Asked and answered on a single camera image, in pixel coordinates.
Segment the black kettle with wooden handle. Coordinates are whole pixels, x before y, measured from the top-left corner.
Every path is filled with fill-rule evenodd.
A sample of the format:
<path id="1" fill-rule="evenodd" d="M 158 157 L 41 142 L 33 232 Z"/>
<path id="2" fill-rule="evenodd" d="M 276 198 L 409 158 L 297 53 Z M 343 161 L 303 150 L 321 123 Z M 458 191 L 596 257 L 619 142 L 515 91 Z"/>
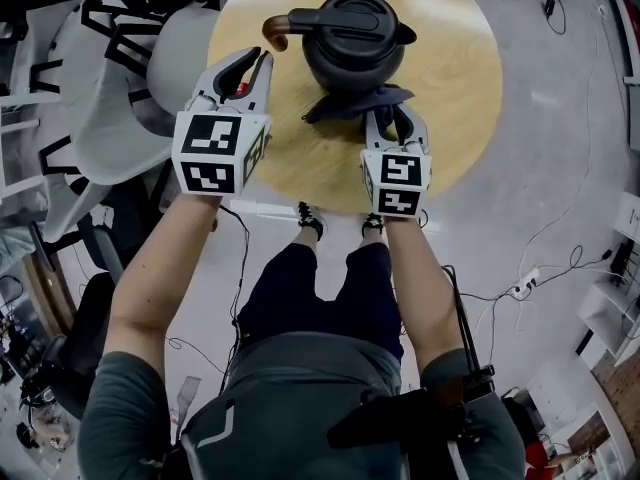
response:
<path id="1" fill-rule="evenodd" d="M 417 33 L 386 0 L 326 0 L 318 8 L 294 8 L 272 16 L 262 34 L 278 52 L 290 35 L 302 37 L 306 63 L 330 94 L 356 95 L 385 84 L 399 69 Z"/>

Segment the person's left leg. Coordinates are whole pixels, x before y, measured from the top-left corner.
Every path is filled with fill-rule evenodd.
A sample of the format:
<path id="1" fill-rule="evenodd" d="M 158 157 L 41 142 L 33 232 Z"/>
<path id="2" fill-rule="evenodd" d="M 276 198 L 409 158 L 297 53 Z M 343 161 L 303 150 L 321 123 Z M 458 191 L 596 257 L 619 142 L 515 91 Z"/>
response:
<path id="1" fill-rule="evenodd" d="M 306 246 L 313 252 L 316 251 L 318 242 L 319 238 L 317 230 L 310 226 L 301 227 L 299 233 L 291 241 L 292 244 Z"/>

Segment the person's left shoe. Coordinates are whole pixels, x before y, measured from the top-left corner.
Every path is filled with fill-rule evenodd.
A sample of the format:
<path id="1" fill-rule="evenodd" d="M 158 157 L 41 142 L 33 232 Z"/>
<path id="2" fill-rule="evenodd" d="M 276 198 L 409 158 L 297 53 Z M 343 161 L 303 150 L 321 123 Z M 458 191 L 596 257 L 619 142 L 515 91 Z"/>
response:
<path id="1" fill-rule="evenodd" d="M 300 228 L 310 228 L 316 232 L 317 240 L 320 241 L 324 235 L 325 224 L 320 210 L 304 201 L 297 205 L 298 226 Z"/>

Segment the black chest-mounted device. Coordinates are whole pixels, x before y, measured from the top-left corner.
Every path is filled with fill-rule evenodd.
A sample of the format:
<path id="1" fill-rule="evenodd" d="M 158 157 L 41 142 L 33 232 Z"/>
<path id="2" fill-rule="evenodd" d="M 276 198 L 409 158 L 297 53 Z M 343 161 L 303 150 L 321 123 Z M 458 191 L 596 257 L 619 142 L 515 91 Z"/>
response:
<path id="1" fill-rule="evenodd" d="M 494 392 L 495 369 L 487 365 L 433 388 L 364 402 L 327 432 L 333 448 L 398 442 L 408 452 L 427 442 L 477 444 L 467 406 Z"/>

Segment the white shelving unit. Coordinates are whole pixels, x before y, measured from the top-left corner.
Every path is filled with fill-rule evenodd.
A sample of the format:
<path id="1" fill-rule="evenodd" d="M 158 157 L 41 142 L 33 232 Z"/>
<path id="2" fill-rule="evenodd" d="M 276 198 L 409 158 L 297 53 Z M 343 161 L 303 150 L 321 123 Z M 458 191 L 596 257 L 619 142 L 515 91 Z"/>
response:
<path id="1" fill-rule="evenodd" d="M 640 197 L 624 192 L 613 229 L 622 237 L 605 277 L 594 282 L 579 312 L 587 341 L 576 352 L 589 367 L 605 353 L 618 367 L 640 350 Z"/>

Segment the white power strip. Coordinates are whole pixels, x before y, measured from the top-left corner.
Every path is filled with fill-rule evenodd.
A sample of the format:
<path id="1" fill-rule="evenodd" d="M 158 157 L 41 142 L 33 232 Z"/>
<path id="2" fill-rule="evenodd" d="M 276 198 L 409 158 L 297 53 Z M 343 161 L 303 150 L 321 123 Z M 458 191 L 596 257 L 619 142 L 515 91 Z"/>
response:
<path id="1" fill-rule="evenodd" d="M 519 281 L 513 286 L 512 295 L 519 301 L 524 300 L 537 286 L 540 271 L 537 267 L 531 268 L 527 273 L 523 274 Z"/>

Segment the grey shell chair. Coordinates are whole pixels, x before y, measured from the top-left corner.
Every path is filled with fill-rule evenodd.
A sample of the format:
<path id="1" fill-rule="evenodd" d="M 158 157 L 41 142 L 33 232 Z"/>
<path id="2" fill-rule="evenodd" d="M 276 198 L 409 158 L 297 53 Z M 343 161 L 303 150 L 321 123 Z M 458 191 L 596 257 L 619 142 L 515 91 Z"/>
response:
<path id="1" fill-rule="evenodd" d="M 120 0 L 73 0 L 26 13 L 26 37 L 14 50 L 7 92 L 0 95 L 0 133 L 41 124 L 35 107 L 61 104 L 70 127 L 82 127 L 102 100 L 132 105 L 151 97 L 126 69 L 106 58 L 120 21 L 146 17 Z"/>
<path id="2" fill-rule="evenodd" d="M 191 98 L 205 71 L 209 39 L 219 13 L 188 6 L 160 27 L 148 64 L 142 67 L 151 98 L 174 116 Z M 136 117 L 129 100 L 131 68 L 106 57 L 114 45 L 81 25 L 60 71 L 61 99 L 82 176 L 98 186 L 127 181 L 170 157 L 172 136 L 158 135 Z"/>

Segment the dark blue cloth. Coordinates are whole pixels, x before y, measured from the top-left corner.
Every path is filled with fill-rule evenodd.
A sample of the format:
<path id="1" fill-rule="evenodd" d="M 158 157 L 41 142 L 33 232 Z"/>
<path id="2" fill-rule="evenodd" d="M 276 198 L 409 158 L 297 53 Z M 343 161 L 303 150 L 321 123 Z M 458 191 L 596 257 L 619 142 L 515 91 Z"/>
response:
<path id="1" fill-rule="evenodd" d="M 362 93 L 329 93 L 302 120 L 310 125 L 323 120 L 354 120 L 373 111 L 379 130 L 385 131 L 394 120 L 394 108 L 414 96 L 412 91 L 395 84 L 383 84 Z"/>

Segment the person's grey t-shirt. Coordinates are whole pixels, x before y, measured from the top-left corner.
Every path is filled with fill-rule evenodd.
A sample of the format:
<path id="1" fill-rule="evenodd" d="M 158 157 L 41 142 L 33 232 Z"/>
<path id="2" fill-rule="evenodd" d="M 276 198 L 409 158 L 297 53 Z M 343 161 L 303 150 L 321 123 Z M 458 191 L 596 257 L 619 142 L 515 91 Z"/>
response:
<path id="1" fill-rule="evenodd" d="M 108 332 L 78 442 L 84 480 L 401 480 L 398 444 L 335 449 L 327 434 L 366 397 L 400 389 L 400 357 L 330 333 L 242 348 L 226 389 L 170 440 L 164 334 Z"/>

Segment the person's dark shorts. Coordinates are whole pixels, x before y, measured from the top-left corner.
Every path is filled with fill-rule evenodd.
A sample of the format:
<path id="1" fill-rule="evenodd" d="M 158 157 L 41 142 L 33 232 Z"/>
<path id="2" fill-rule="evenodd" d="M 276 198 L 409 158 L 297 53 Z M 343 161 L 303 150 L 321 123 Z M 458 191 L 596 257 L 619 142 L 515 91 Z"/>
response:
<path id="1" fill-rule="evenodd" d="M 374 242 L 351 252 L 336 298 L 315 292 L 317 257 L 307 245 L 291 243 L 264 268 L 237 316 L 241 345 L 290 332 L 347 336 L 403 356 L 401 318 L 391 284 L 389 249 Z"/>

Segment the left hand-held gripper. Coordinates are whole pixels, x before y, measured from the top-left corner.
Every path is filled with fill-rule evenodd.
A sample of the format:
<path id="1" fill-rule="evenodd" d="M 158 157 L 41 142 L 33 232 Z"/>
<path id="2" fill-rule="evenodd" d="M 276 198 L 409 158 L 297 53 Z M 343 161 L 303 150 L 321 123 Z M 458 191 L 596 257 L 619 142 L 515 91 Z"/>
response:
<path id="1" fill-rule="evenodd" d="M 269 51 L 260 53 L 260 47 L 230 53 L 196 82 L 194 95 L 215 102 L 233 96 L 232 106 L 241 113 L 189 109 L 177 114 L 171 159 L 182 192 L 238 196 L 264 156 L 272 125 L 266 112 L 274 58 Z M 246 90 L 236 94 L 255 62 Z"/>

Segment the black office chair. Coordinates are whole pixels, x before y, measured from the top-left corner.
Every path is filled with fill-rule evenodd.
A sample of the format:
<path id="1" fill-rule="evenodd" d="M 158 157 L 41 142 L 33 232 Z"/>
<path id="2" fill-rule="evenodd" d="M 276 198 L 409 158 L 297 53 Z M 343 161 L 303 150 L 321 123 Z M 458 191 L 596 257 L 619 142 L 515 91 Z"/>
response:
<path id="1" fill-rule="evenodd" d="M 83 418 L 96 369 L 102 357 L 115 284 L 110 274 L 88 282 L 71 330 L 55 337 L 35 371 L 24 378 L 20 405 L 46 405 L 48 392 L 63 409 Z"/>

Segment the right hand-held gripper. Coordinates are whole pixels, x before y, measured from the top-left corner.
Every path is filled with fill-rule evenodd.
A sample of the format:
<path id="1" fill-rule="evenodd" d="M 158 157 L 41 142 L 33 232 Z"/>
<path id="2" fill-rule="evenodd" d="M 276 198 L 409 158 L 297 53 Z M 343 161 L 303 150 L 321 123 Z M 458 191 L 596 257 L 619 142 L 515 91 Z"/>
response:
<path id="1" fill-rule="evenodd" d="M 397 147 L 386 133 L 393 123 Z M 371 109 L 364 116 L 365 145 L 360 154 L 363 183 L 373 213 L 418 218 L 431 183 L 432 157 L 426 123 L 409 105 Z"/>

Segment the person's right forearm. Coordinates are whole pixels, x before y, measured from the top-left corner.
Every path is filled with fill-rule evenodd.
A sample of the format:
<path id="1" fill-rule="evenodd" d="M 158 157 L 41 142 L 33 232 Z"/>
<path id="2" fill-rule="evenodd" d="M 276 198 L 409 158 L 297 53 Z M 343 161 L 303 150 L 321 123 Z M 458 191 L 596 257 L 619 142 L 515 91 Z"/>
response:
<path id="1" fill-rule="evenodd" d="M 453 287 L 416 220 L 384 223 L 401 320 L 422 371 L 462 347 Z"/>

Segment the round wooden table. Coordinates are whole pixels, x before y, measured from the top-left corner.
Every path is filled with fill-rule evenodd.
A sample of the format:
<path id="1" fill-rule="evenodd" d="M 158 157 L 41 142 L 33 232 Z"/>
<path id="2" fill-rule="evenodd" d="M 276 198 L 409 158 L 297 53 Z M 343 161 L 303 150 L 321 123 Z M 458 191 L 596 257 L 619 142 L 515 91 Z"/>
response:
<path id="1" fill-rule="evenodd" d="M 263 22 L 326 0 L 228 0 L 212 30 L 208 59 L 263 46 Z M 429 194 L 437 195 L 478 160 L 499 117 L 502 66 L 492 29 L 474 0 L 386 0 L 417 34 L 395 84 L 427 126 L 432 156 Z M 268 111 L 273 125 L 254 176 L 274 190 L 338 213 L 369 207 L 362 182 L 364 138 L 356 121 L 308 125 L 305 113 L 322 97 L 299 37 L 274 57 Z"/>

